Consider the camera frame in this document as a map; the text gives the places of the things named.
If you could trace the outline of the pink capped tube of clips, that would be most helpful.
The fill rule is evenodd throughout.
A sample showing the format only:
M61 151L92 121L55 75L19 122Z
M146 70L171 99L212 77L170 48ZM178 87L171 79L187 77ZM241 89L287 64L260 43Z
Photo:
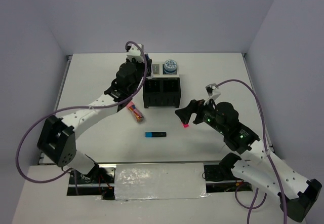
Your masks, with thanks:
M141 123L144 120L142 113L136 108L134 103L131 101L127 104L126 108L134 116L137 123Z

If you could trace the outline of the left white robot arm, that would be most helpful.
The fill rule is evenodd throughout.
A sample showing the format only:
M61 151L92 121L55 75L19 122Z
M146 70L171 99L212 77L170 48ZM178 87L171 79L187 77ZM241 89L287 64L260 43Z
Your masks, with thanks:
M55 115L46 118L37 147L58 167L67 166L78 171L88 183L105 175L107 172L98 163L77 149L76 141L99 121L126 107L143 76L151 76L152 60L146 60L144 64L135 58L127 59L119 67L111 86L86 108L61 118Z

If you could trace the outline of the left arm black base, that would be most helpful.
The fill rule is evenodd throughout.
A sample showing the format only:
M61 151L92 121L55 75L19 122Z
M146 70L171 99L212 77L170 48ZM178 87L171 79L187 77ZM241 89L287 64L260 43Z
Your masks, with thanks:
M90 180L81 173L70 171L67 196L96 196L102 200L115 200L115 168L103 168L97 178Z

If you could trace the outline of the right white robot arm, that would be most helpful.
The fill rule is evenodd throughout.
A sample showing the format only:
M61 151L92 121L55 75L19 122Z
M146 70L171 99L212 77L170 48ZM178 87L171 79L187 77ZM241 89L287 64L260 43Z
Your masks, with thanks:
M321 183L300 175L272 151L267 151L260 137L239 122L239 113L231 103L192 100L175 114L184 124L195 114L194 124L206 123L223 136L231 150L219 163L224 178L236 177L253 184L274 197L290 219L304 220L319 196Z

